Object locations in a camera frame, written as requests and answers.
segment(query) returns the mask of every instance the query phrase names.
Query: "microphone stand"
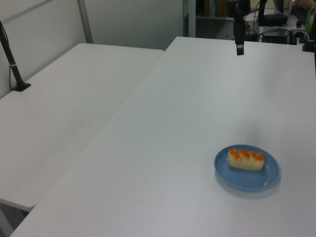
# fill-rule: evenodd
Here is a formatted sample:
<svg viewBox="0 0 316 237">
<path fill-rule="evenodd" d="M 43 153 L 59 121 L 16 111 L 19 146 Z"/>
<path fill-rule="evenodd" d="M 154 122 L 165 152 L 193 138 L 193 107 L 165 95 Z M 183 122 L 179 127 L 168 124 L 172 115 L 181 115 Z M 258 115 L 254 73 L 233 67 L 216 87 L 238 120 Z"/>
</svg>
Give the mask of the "microphone stand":
<svg viewBox="0 0 316 237">
<path fill-rule="evenodd" d="M 0 21 L 0 41 L 1 41 L 2 47 L 4 49 L 4 52 L 6 54 L 6 57 L 9 61 L 10 68 L 11 68 L 11 70 L 14 74 L 15 80 L 16 80 L 16 87 L 13 88 L 12 90 L 23 91 L 26 88 L 30 87 L 31 84 L 25 83 L 21 78 L 20 72 L 19 72 L 18 67 L 15 63 L 13 54 L 12 54 L 10 46 L 9 46 L 9 41 L 6 37 L 5 30 L 4 30 L 4 27 L 1 23 L 1 21 Z"/>
</svg>

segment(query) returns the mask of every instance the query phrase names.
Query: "black cable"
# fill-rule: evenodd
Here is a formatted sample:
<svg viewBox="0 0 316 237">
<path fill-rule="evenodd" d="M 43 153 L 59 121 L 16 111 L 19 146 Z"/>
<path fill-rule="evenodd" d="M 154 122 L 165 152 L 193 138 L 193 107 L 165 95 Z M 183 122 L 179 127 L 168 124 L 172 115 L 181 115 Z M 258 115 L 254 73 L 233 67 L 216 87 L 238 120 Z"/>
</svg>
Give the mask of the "black cable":
<svg viewBox="0 0 316 237">
<path fill-rule="evenodd" d="M 261 34 L 259 34 L 259 36 L 262 36 L 262 35 L 265 35 L 265 34 L 268 34 L 268 33 L 279 32 L 279 31 L 287 31 L 287 32 L 290 32 L 290 31 L 287 30 L 287 29 L 275 29 L 275 30 L 264 31 L 264 32 L 262 32 Z"/>
<path fill-rule="evenodd" d="M 8 44 L 9 44 L 8 35 L 6 34 L 6 31 L 5 31 L 5 29 L 4 29 L 4 27 L 3 27 L 2 23 L 1 23 L 1 21 L 0 21 L 0 24 L 1 24 L 1 28 L 2 28 L 2 30 L 3 30 L 3 32 L 4 32 L 6 41 L 7 41 Z M 10 67 L 10 65 L 9 65 L 9 86 L 10 86 L 10 90 L 12 91 L 12 86 L 11 86 L 11 67 Z"/>
<path fill-rule="evenodd" d="M 9 66 L 9 85 L 10 85 L 10 90 L 12 91 L 12 86 L 11 86 L 11 67 Z"/>
</svg>

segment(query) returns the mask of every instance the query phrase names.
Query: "wall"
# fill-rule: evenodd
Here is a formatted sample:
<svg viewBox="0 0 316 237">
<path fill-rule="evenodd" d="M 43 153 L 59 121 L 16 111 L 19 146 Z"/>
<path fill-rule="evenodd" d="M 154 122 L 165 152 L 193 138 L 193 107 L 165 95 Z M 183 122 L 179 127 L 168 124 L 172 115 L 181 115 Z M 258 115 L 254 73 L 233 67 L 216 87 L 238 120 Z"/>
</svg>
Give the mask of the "wall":
<svg viewBox="0 0 316 237">
<path fill-rule="evenodd" d="M 183 0 L 86 0 L 94 43 L 166 50 L 183 35 Z"/>
<path fill-rule="evenodd" d="M 77 0 L 50 1 L 3 26 L 23 80 L 78 43 L 85 42 Z M 0 47 L 0 98 L 10 92 L 8 67 Z M 15 79 L 11 78 L 11 81 L 15 85 Z"/>
</svg>

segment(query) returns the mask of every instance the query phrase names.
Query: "orange topping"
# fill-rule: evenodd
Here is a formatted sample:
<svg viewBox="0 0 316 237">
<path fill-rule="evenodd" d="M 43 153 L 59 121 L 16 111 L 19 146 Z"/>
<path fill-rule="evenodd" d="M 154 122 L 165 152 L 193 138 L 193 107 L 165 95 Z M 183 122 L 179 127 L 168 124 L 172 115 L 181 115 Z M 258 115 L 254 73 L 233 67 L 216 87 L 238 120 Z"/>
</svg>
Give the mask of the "orange topping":
<svg viewBox="0 0 316 237">
<path fill-rule="evenodd" d="M 258 153 L 256 160 L 265 160 L 262 153 Z"/>
<path fill-rule="evenodd" d="M 250 152 L 248 152 L 248 151 L 246 151 L 246 150 L 244 150 L 244 149 L 240 149 L 240 150 L 239 150 L 239 153 L 240 153 L 242 156 L 244 156 L 245 159 L 249 159 L 249 157 L 250 157 Z"/>
<path fill-rule="evenodd" d="M 254 160 L 265 160 L 262 153 L 256 153 L 253 151 L 246 151 L 244 149 L 240 149 L 239 153 L 237 152 L 237 149 L 233 148 L 228 151 L 229 154 L 231 154 L 235 160 L 242 161 L 243 159 L 249 160 L 250 158 Z"/>
<path fill-rule="evenodd" d="M 234 155 L 234 154 L 237 153 L 237 149 L 232 148 L 232 149 L 230 149 L 228 152 L 231 153 L 232 155 Z"/>
</svg>

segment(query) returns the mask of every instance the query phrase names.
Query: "table surface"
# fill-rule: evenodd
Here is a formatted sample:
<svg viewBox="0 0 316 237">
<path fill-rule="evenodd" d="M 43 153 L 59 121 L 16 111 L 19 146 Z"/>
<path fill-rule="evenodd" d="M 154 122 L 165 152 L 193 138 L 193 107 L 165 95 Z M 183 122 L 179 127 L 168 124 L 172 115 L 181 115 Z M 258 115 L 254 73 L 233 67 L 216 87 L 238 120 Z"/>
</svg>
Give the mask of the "table surface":
<svg viewBox="0 0 316 237">
<path fill-rule="evenodd" d="M 79 44 L 0 100 L 0 202 L 31 210 L 162 50 Z"/>
<path fill-rule="evenodd" d="M 315 141 L 312 53 L 176 38 L 12 237 L 314 236 Z M 234 144 L 273 155 L 280 182 L 222 182 Z"/>
</svg>

